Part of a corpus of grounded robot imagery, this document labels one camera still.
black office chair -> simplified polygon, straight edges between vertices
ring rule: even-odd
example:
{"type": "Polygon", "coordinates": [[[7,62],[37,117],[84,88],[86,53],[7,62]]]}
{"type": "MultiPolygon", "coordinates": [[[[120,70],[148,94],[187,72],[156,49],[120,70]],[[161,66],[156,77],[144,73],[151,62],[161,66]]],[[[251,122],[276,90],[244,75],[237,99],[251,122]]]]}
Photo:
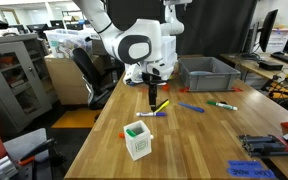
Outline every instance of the black office chair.
{"type": "Polygon", "coordinates": [[[82,78],[89,91],[88,107],[92,110],[102,109],[116,86],[116,82],[103,85],[103,80],[107,75],[111,75],[113,71],[120,70],[122,67],[108,67],[104,69],[103,74],[100,74],[82,48],[73,50],[73,60],[82,71],[82,78]]]}

small white container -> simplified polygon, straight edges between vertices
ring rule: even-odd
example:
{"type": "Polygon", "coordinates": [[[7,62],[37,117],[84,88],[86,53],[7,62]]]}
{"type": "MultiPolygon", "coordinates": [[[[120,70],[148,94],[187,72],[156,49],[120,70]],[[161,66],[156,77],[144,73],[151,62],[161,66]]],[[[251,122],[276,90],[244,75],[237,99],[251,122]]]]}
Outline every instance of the small white container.
{"type": "Polygon", "coordinates": [[[142,120],[128,124],[123,127],[125,134],[126,147],[133,161],[152,152],[151,132],[142,120]],[[136,134],[132,137],[127,130],[136,134]]]}

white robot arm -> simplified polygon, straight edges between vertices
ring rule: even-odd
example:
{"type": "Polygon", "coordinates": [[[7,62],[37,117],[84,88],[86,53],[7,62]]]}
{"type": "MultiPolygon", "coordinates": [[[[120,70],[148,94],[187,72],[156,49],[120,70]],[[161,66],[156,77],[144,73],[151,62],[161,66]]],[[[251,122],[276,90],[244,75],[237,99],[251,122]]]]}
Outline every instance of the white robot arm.
{"type": "Polygon", "coordinates": [[[160,84],[168,80],[173,67],[163,61],[162,35],[183,32],[184,26],[176,19],[174,5],[190,3],[192,0],[164,0],[166,23],[161,25],[156,20],[138,19],[126,31],[114,26],[100,0],[73,0],[73,2],[99,34],[108,54],[126,64],[139,64],[137,67],[141,69],[143,81],[146,83],[155,81],[155,84],[160,84]]]}

green marker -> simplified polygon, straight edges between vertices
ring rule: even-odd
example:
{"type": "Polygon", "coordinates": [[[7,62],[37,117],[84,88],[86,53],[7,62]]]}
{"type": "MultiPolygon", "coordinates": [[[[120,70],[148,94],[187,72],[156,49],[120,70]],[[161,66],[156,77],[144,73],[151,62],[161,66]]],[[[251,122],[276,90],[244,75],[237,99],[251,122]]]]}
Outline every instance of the green marker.
{"type": "Polygon", "coordinates": [[[207,101],[207,104],[211,104],[211,105],[214,105],[214,106],[223,107],[223,108],[230,109],[230,110],[237,110],[237,107],[235,107],[235,106],[231,106],[231,105],[227,105],[227,104],[222,104],[222,103],[218,103],[218,102],[207,101]]]}
{"type": "Polygon", "coordinates": [[[126,129],[126,132],[128,135],[130,135],[131,137],[135,137],[137,134],[135,134],[135,132],[133,132],[132,130],[130,129],[126,129]]]}

cabinet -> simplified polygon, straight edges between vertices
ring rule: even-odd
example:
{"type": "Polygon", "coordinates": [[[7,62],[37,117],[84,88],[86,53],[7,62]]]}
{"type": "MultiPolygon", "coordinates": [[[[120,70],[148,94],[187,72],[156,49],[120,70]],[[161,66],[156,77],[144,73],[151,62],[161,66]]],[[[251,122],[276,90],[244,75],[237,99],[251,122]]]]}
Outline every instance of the cabinet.
{"type": "Polygon", "coordinates": [[[17,133],[57,100],[36,34],[0,38],[0,116],[2,133],[17,133]]]}

